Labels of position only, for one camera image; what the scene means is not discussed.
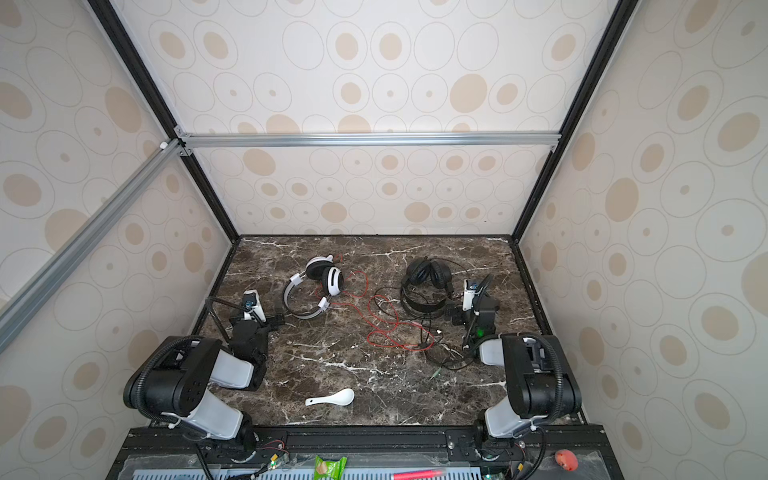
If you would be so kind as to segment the white headphones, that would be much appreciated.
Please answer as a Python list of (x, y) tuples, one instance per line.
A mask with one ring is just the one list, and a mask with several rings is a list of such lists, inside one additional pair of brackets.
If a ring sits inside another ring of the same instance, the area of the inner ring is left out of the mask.
[[(311, 280), (321, 288), (321, 297), (311, 311), (299, 312), (289, 305), (292, 292), (303, 282)], [(325, 313), (333, 297), (339, 296), (344, 290), (345, 278), (334, 256), (316, 256), (311, 258), (302, 272), (292, 275), (282, 292), (282, 304), (285, 310), (299, 320), (311, 320)]]

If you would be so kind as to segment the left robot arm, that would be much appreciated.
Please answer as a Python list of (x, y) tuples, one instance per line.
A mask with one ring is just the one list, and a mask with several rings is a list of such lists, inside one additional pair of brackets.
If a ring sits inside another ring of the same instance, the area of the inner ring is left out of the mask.
[(181, 424), (204, 439), (245, 442), (251, 417), (214, 395), (211, 385), (255, 391), (268, 367), (269, 334), (284, 324), (276, 315), (261, 323), (241, 320), (230, 342), (202, 336), (170, 336), (126, 382), (123, 402), (144, 417)]

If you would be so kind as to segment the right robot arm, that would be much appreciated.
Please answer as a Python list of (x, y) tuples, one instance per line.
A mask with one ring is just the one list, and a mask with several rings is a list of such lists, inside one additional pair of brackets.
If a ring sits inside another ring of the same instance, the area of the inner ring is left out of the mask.
[(476, 290), (464, 292), (461, 367), (478, 360), (501, 367), (506, 396), (481, 413), (475, 441), (514, 439), (581, 410), (582, 394), (560, 341), (539, 333), (495, 332), (499, 302)]

